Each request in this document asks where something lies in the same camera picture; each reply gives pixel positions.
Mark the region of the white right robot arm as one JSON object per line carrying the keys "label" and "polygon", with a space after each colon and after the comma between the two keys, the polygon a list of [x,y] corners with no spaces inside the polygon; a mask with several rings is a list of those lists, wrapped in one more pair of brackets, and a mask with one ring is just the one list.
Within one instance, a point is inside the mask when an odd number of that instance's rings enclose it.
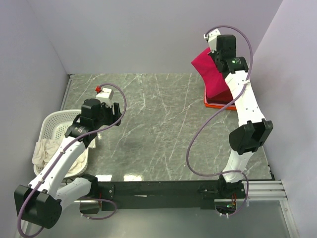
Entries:
{"label": "white right robot arm", "polygon": [[249,159],[263,146],[272,132],[255,98],[250,82],[251,64],[236,55],[236,37],[218,30],[208,34],[210,57],[232,95],[238,115],[238,127],[229,134],[230,156],[218,179],[221,196],[231,196],[243,189],[243,171]]}

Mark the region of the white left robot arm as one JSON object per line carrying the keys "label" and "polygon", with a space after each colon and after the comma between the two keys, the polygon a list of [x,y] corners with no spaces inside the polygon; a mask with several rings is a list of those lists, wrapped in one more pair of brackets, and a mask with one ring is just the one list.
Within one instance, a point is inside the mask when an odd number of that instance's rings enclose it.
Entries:
{"label": "white left robot arm", "polygon": [[119,103],[108,106],[98,99],[87,99],[64,139],[45,168],[27,186],[19,185],[14,192],[18,221],[34,223],[50,229],[62,211],[81,197],[99,198],[99,182],[95,176],[81,175],[60,188],[67,172],[85,152],[99,132],[119,126],[125,112]]}

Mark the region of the hot pink t-shirt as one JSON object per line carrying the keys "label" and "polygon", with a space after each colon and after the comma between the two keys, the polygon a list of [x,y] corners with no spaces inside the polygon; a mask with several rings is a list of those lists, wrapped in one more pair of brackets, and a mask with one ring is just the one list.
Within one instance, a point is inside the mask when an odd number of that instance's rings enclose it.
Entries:
{"label": "hot pink t-shirt", "polygon": [[215,63],[209,55],[209,52],[210,49],[207,47],[195,59],[192,60],[192,66],[200,74],[204,83],[210,81],[224,81],[222,74],[218,72]]}

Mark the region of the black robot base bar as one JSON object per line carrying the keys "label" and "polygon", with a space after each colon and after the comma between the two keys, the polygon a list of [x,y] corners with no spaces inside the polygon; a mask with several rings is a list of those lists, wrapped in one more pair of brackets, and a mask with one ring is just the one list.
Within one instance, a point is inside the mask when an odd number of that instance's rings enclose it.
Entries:
{"label": "black robot base bar", "polygon": [[110,181],[93,183],[89,198],[102,199],[102,211],[118,209],[201,208],[215,209],[217,199],[244,199],[241,182],[224,179],[187,181]]}

